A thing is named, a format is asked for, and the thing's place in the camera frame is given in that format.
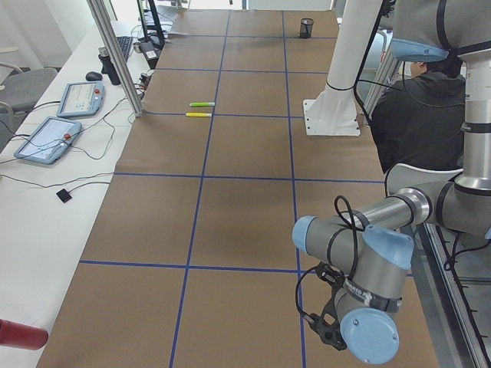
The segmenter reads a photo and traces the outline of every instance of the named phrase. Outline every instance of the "person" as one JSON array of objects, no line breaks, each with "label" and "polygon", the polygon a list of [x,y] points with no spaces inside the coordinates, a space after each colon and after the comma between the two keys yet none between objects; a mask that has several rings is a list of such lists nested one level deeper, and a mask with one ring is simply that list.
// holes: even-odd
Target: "person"
[{"label": "person", "polygon": [[377,102],[371,132],[382,170],[396,163],[421,169],[458,169],[465,118],[462,61],[414,62],[411,79],[399,80]]}]

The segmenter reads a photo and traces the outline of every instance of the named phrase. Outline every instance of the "person's hair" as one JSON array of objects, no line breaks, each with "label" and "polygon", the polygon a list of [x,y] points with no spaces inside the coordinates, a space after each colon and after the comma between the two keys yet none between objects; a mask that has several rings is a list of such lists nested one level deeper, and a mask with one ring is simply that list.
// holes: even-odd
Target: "person's hair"
[{"label": "person's hair", "polygon": [[455,78],[459,75],[461,67],[462,60],[460,60],[453,52],[450,52],[445,60],[427,63],[428,71],[439,71],[450,78]]}]

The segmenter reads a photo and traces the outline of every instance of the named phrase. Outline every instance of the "blue joint cap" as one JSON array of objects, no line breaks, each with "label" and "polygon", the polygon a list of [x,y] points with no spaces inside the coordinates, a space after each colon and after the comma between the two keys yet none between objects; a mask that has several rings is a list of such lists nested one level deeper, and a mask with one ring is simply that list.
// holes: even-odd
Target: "blue joint cap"
[{"label": "blue joint cap", "polygon": [[392,38],[392,55],[402,61],[421,61],[432,63],[447,58],[448,51],[429,44]]},{"label": "blue joint cap", "polygon": [[411,268],[414,241],[409,235],[369,225],[363,232],[363,240],[380,256],[403,270]]},{"label": "blue joint cap", "polygon": [[386,363],[399,350],[396,324],[381,310],[352,310],[341,321],[341,335],[348,349],[363,363]]},{"label": "blue joint cap", "polygon": [[295,247],[299,250],[303,251],[305,254],[307,253],[307,245],[305,244],[307,241],[307,232],[308,227],[317,217],[314,216],[304,216],[300,218],[293,227],[292,239]]}]

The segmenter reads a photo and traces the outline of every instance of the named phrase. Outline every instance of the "black cup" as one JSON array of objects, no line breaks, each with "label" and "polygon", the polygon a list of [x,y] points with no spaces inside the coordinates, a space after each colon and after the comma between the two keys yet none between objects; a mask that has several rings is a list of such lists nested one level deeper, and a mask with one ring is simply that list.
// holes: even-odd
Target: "black cup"
[{"label": "black cup", "polygon": [[310,38],[312,36],[312,27],[314,26],[314,20],[311,18],[303,18],[300,21],[300,38]]}]

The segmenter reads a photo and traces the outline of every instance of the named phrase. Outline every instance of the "marker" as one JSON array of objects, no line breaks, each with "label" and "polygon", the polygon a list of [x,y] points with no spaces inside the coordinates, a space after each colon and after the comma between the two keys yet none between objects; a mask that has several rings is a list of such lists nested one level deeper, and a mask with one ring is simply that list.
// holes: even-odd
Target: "marker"
[{"label": "marker", "polygon": [[186,113],[187,117],[212,117],[211,113]]},{"label": "marker", "polygon": [[192,102],[189,104],[189,107],[208,107],[215,106],[214,102]]}]

